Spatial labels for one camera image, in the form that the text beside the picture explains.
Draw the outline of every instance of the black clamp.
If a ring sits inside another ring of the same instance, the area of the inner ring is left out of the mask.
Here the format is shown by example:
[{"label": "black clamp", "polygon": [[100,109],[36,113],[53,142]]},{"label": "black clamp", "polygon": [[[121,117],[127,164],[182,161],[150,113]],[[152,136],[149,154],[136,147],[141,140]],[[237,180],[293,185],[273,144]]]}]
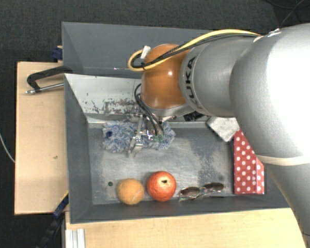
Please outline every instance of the black clamp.
[{"label": "black clamp", "polygon": [[45,91],[45,90],[49,90],[49,89],[52,89],[52,88],[63,86],[64,84],[60,83],[60,84],[40,87],[37,84],[37,82],[36,82],[37,80],[40,80],[40,79],[43,79],[43,78],[47,78],[47,77],[50,77],[50,76],[54,76],[54,75],[58,75],[58,74],[61,74],[61,73],[73,73],[73,72],[67,66],[60,66],[60,67],[56,67],[56,68],[53,68],[53,69],[49,69],[49,70],[45,70],[45,71],[41,71],[41,72],[36,72],[36,73],[30,74],[27,77],[26,81],[33,89],[29,90],[29,91],[26,91],[26,93],[27,94],[35,94],[35,93],[38,93],[38,92],[42,92],[42,91]]}]

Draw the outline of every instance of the gray tray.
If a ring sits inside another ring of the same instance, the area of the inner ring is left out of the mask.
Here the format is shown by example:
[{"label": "gray tray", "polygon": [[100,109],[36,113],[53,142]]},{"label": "gray tray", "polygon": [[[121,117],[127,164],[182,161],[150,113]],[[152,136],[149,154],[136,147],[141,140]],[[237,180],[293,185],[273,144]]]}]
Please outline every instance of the gray tray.
[{"label": "gray tray", "polygon": [[[103,123],[126,118],[135,106],[132,93],[140,74],[126,69],[127,57],[145,44],[181,44],[206,31],[78,23],[64,23],[63,28],[64,65],[77,73],[64,79],[71,223],[288,207],[268,177],[265,195],[233,195],[233,144],[212,132],[207,118],[170,122],[176,138],[165,151],[142,149],[128,159],[102,149]],[[173,199],[159,203],[146,194],[137,206],[118,201],[120,179],[145,184],[158,170],[177,179]],[[211,181],[226,185],[225,198],[178,201],[181,188]]]}]

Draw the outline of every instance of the yellow cable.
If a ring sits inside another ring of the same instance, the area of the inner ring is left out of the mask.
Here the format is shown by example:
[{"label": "yellow cable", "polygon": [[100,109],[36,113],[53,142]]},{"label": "yellow cable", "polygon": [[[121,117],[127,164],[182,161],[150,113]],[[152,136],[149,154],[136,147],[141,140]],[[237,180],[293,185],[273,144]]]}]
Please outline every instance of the yellow cable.
[{"label": "yellow cable", "polygon": [[[210,38],[210,37],[213,37],[213,36],[217,36],[217,35],[223,35],[223,34],[251,34],[251,35],[258,35],[257,33],[253,33],[253,32],[249,32],[249,31],[245,31],[245,30],[239,30],[239,29],[222,29],[222,30],[216,30],[216,31],[212,31],[210,33],[207,33],[207,34],[204,34],[204,35],[201,35],[195,39],[192,39],[191,41],[189,41],[188,43],[184,44],[183,46],[177,48],[175,51],[173,52],[176,52],[176,51],[179,51],[179,50],[182,50],[182,49],[185,49],[189,46],[192,46],[193,44],[196,44],[198,43],[199,41],[202,41],[204,39],[207,39],[207,38]],[[134,71],[134,72],[142,72],[144,70],[149,70],[151,68],[154,68],[155,66],[169,60],[171,57],[167,58],[167,59],[164,59],[164,60],[161,60],[161,61],[158,61],[157,63],[155,64],[152,64],[152,65],[149,65],[149,66],[146,66],[145,68],[134,68],[132,67],[131,63],[132,63],[132,60],[139,54],[142,53],[143,50],[139,50],[135,53],[132,54],[132,56],[130,57],[129,61],[128,61],[128,68],[131,70],[131,71]]]}]

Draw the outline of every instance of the white object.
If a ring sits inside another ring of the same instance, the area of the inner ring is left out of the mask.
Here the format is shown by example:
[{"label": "white object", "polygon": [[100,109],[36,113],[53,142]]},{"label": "white object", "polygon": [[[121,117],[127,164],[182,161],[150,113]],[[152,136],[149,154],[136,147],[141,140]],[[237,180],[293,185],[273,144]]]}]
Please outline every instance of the white object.
[{"label": "white object", "polygon": [[66,229],[66,248],[73,248],[73,233],[72,230]]},{"label": "white object", "polygon": [[85,248],[85,230],[77,230],[78,248]]},{"label": "white object", "polygon": [[206,124],[215,131],[222,140],[229,142],[240,129],[235,118],[210,117]]},{"label": "white object", "polygon": [[66,248],[85,248],[85,230],[66,230]]}]

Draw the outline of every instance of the apple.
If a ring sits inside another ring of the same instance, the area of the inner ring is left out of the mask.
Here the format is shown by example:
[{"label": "apple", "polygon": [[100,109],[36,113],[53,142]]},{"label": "apple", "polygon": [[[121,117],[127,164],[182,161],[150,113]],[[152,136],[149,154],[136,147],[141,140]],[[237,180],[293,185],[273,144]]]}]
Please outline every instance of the apple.
[{"label": "apple", "polygon": [[147,180],[147,192],[156,201],[166,202],[176,192],[176,179],[166,171],[153,173]]}]

